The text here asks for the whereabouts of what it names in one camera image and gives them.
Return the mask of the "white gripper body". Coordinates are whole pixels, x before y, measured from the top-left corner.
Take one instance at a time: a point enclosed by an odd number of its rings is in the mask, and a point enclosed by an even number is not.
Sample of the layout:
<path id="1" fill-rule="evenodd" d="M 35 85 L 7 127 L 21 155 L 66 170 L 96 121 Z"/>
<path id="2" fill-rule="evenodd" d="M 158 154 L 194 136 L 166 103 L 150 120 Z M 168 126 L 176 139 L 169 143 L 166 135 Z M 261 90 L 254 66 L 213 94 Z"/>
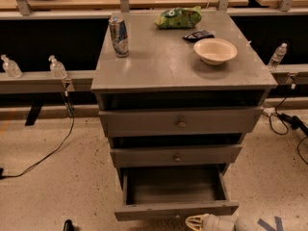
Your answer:
<path id="1" fill-rule="evenodd" d="M 226 218 L 207 215 L 203 219 L 203 231 L 236 231 L 235 223 Z"/>

